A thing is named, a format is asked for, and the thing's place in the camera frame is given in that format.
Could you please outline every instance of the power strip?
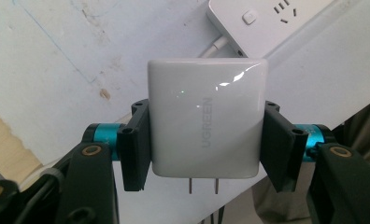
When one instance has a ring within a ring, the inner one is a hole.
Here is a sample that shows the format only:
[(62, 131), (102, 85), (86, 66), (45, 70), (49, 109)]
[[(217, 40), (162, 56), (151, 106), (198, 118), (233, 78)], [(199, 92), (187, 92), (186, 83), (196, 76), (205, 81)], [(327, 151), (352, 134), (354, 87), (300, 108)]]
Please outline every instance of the power strip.
[(239, 56), (263, 58), (334, 0), (210, 0), (207, 15)]

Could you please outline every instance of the blue metal ring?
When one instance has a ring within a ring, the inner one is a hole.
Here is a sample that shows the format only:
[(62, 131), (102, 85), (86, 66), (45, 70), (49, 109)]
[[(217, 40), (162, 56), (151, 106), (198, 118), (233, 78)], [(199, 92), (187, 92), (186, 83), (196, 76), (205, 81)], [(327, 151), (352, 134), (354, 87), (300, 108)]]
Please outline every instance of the blue metal ring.
[(113, 161), (119, 160), (116, 145), (118, 140), (117, 132), (120, 126), (122, 126), (121, 123), (100, 123), (94, 133), (93, 141), (107, 144), (112, 152)]
[(317, 143), (325, 143), (324, 135), (320, 128), (314, 124), (295, 124), (295, 126), (309, 133), (303, 161), (315, 161), (311, 155), (317, 155)]

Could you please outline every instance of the white cable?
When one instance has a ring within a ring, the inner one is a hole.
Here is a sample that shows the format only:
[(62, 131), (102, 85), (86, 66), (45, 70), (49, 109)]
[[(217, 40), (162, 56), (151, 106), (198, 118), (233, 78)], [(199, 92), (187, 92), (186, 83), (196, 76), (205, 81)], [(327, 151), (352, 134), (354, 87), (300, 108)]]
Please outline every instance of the white cable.
[(132, 113), (128, 113), (125, 116), (123, 116), (121, 119), (116, 120), (115, 123), (127, 124), (129, 123), (129, 120), (131, 118), (132, 118)]
[(40, 176), (42, 176), (42, 175), (52, 175), (52, 176), (56, 177), (57, 181), (59, 182), (60, 192), (62, 191), (63, 183), (65, 181), (65, 177), (59, 169), (54, 168), (54, 167), (48, 168), (40, 174)]
[(52, 167), (58, 160), (55, 160), (55, 161), (52, 161), (42, 167), (40, 167), (39, 169), (33, 171), (32, 173), (30, 173), (27, 178), (25, 178), (21, 183), (20, 183), (20, 186), (19, 186), (19, 189), (20, 190), (26, 190), (28, 189), (28, 187), (30, 187), (32, 184), (34, 184), (37, 179), (39, 178), (39, 175), (45, 171), (46, 169)]
[(221, 49), (223, 46), (225, 46), (228, 43), (228, 38), (225, 36), (221, 36), (216, 40), (212, 46), (207, 49), (200, 58), (210, 58), (212, 57), (219, 49)]

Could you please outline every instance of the black cable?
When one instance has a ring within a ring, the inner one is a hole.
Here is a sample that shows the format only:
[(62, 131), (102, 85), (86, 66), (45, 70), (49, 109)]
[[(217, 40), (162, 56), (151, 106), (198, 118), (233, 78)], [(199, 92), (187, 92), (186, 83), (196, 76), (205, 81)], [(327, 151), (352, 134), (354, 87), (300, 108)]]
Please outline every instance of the black cable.
[(210, 220), (211, 220), (211, 224), (214, 224), (214, 213), (211, 213)]
[(224, 211), (225, 211), (225, 205), (221, 207), (220, 210), (218, 211), (218, 224), (222, 224)]
[(21, 211), (19, 216), (16, 218), (14, 224), (22, 224), (24, 221), (28, 218), (30, 212), (33, 210), (35, 205), (39, 202), (40, 199), (42, 199), (49, 191), (51, 191), (51, 188), (54, 187), (55, 180), (53, 177), (49, 179), (41, 188), (40, 190), (28, 201), (28, 203), (25, 205), (24, 209)]

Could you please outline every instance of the black metal bracket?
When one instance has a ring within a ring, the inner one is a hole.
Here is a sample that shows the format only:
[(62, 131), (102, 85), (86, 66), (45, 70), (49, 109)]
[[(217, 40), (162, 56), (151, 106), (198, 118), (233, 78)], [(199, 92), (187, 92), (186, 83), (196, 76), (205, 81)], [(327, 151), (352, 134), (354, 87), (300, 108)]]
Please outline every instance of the black metal bracket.
[(320, 145), (307, 204), (315, 224), (370, 223), (370, 164), (352, 148)]
[(55, 223), (119, 223), (108, 145), (80, 143), (72, 150)]
[(148, 99), (134, 103), (132, 114), (129, 123), (118, 130), (117, 149), (124, 190), (140, 191), (144, 189), (151, 161)]
[(294, 191), (308, 133), (278, 113), (279, 105), (266, 101), (261, 163), (277, 192)]

